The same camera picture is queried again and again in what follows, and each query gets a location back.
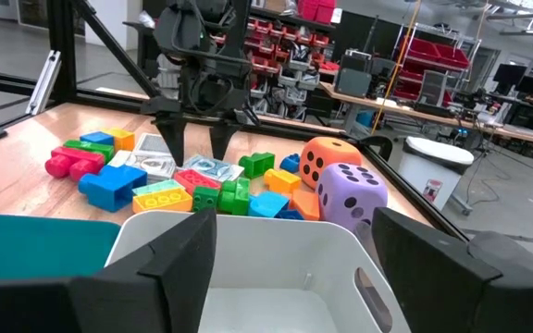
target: orange dice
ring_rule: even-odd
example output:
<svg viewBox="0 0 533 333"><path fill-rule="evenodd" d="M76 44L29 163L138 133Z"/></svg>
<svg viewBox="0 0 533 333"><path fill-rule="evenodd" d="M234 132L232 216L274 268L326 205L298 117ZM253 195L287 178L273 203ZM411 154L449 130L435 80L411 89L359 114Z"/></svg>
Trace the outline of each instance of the orange dice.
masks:
<svg viewBox="0 0 533 333"><path fill-rule="evenodd" d="M343 140L327 137L310 140L300 157L302 180L314 189L322 171L333 163L361 166L361 153Z"/></svg>

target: green toy block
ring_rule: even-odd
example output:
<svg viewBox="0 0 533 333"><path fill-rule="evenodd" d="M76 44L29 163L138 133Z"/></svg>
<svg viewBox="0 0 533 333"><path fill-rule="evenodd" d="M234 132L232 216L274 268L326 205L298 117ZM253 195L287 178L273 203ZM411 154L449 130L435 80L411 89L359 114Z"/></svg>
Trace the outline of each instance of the green toy block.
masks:
<svg viewBox="0 0 533 333"><path fill-rule="evenodd" d="M107 144L69 140L63 145L68 148L80 149L90 153L102 154L104 156L105 163L110 162L110 159L112 159L112 155L115 153L115 147Z"/></svg>
<svg viewBox="0 0 533 333"><path fill-rule="evenodd" d="M211 189L205 186L194 188L192 196L192 211L198 212L206 207L217 208L217 199L219 197L218 189Z"/></svg>
<svg viewBox="0 0 533 333"><path fill-rule="evenodd" d="M275 156L271 153L254 153L252 156L243 156L238 164L244 167L244 176L255 179L275 167Z"/></svg>
<svg viewBox="0 0 533 333"><path fill-rule="evenodd" d="M217 207L220 211L237 216L248 215L250 202L250 180L239 178L235 181L226 180L221 184L221 193Z"/></svg>

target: toy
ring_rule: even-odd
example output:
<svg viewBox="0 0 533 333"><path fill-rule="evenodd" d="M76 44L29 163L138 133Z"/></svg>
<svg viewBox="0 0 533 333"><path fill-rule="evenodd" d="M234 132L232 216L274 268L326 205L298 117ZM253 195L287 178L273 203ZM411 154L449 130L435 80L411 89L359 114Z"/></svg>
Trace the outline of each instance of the toy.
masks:
<svg viewBox="0 0 533 333"><path fill-rule="evenodd" d="M80 136L81 142L92 142L98 144L106 144L115 146L115 138L112 135L108 135L104 132L97 131L90 134L85 134Z"/></svg>
<svg viewBox="0 0 533 333"><path fill-rule="evenodd" d="M238 164L244 167L247 178L255 179L275 167L275 156L271 153L254 153L252 156L243 156Z"/></svg>
<svg viewBox="0 0 533 333"><path fill-rule="evenodd" d="M237 216L247 215L250 202L249 189L250 180L245 178L224 181L221 184L217 207L225 213Z"/></svg>
<svg viewBox="0 0 533 333"><path fill-rule="evenodd" d="M320 219L318 195L312 191L293 191L289 209L297 209L305 220L318 221Z"/></svg>
<svg viewBox="0 0 533 333"><path fill-rule="evenodd" d="M304 217L300 214L300 212L296 211L295 209L280 211L275 217L285 218L285 219L304 220Z"/></svg>
<svg viewBox="0 0 533 333"><path fill-rule="evenodd" d="M102 129L102 132L115 138L115 150L135 149L135 134L124 129Z"/></svg>
<svg viewBox="0 0 533 333"><path fill-rule="evenodd" d="M190 212L191 208L192 197L181 188L147 193L133 198L134 213L155 209Z"/></svg>
<svg viewBox="0 0 533 333"><path fill-rule="evenodd" d="M180 183L190 195L194 194L197 186L205 186L211 189L219 189L221 186L218 182L207 178L194 170L184 170L174 174L174 180Z"/></svg>
<svg viewBox="0 0 533 333"><path fill-rule="evenodd" d="M310 140L300 157L302 180L312 189L325 167L333 163L361 166L361 154L357 148L339 139L318 137Z"/></svg>
<svg viewBox="0 0 533 333"><path fill-rule="evenodd" d="M113 146L91 142L79 142L77 140L69 140L63 145L68 148L79 149L90 153L102 154L105 160L104 163L110 162L110 160L112 159L112 155L115 152L115 148Z"/></svg>
<svg viewBox="0 0 533 333"><path fill-rule="evenodd" d="M108 212L116 212L133 199L133 188L147 184L147 173L131 166L104 166L98 176L81 177L78 189L88 196L88 203Z"/></svg>
<svg viewBox="0 0 533 333"><path fill-rule="evenodd" d="M289 199L273 191L264 191L250 197L248 216L275 217L281 210L286 210Z"/></svg>
<svg viewBox="0 0 533 333"><path fill-rule="evenodd" d="M55 148L51 152L51 158L44 163L44 168L49 175L64 178L69 174L75 181L79 181L87 173L97 174L103 166L104 156L102 154L67 147Z"/></svg>
<svg viewBox="0 0 533 333"><path fill-rule="evenodd" d="M300 188L302 180L285 170L269 169L265 173L268 189L277 193L291 193Z"/></svg>
<svg viewBox="0 0 533 333"><path fill-rule="evenodd" d="M388 204L388 190L375 173L361 166L335 163L317 183L322 219L354 231L358 223L371 225L374 208Z"/></svg>
<svg viewBox="0 0 533 333"><path fill-rule="evenodd" d="M207 188L205 186L197 186L196 189L194 189L194 195L192 196L192 211L198 212L206 207L217 208L218 197L218 189Z"/></svg>
<svg viewBox="0 0 533 333"><path fill-rule="evenodd" d="M300 156L299 154L291 154L281 161L281 165L279 168L291 172L296 173L300 170Z"/></svg>
<svg viewBox="0 0 533 333"><path fill-rule="evenodd" d="M180 185L180 183L178 183L174 179L168 179L168 180L157 182L156 184L150 184L150 185L142 186L137 189L133 189L133 195L144 195L144 194L153 193L156 191L165 191L165 190L172 190L172 189L177 189L177 188L184 189L184 186Z"/></svg>

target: foam dice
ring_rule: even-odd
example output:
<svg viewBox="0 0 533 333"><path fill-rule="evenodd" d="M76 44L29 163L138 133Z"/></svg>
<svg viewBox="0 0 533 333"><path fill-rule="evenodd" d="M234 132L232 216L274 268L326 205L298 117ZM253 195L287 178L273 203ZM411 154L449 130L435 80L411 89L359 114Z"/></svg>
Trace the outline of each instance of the foam dice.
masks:
<svg viewBox="0 0 533 333"><path fill-rule="evenodd" d="M361 154L343 140L318 137L310 140L300 157L300 175L312 189L322 176L322 171L333 163L361 165Z"/></svg>
<svg viewBox="0 0 533 333"><path fill-rule="evenodd" d="M376 207L388 204L388 189L380 176L361 166L327 166L317 185L323 220L354 231L359 223L371 225Z"/></svg>

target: orange toy block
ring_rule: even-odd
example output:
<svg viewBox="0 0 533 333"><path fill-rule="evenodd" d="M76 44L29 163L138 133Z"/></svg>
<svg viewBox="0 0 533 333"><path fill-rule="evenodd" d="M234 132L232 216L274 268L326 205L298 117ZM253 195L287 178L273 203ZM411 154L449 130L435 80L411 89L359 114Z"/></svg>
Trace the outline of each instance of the orange toy block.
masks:
<svg viewBox="0 0 533 333"><path fill-rule="evenodd" d="M307 221L320 220L320 206L318 205L318 195L315 192L293 191L289 209L297 209Z"/></svg>
<svg viewBox="0 0 533 333"><path fill-rule="evenodd" d="M133 212L148 210L174 210L190 212L192 197L183 188L158 191L133 198Z"/></svg>
<svg viewBox="0 0 533 333"><path fill-rule="evenodd" d="M124 129L102 129L102 132L115 138L115 152L135 149L135 133Z"/></svg>
<svg viewBox="0 0 533 333"><path fill-rule="evenodd" d="M302 180L285 170L269 169L265 172L265 184L277 193L291 193L300 188Z"/></svg>

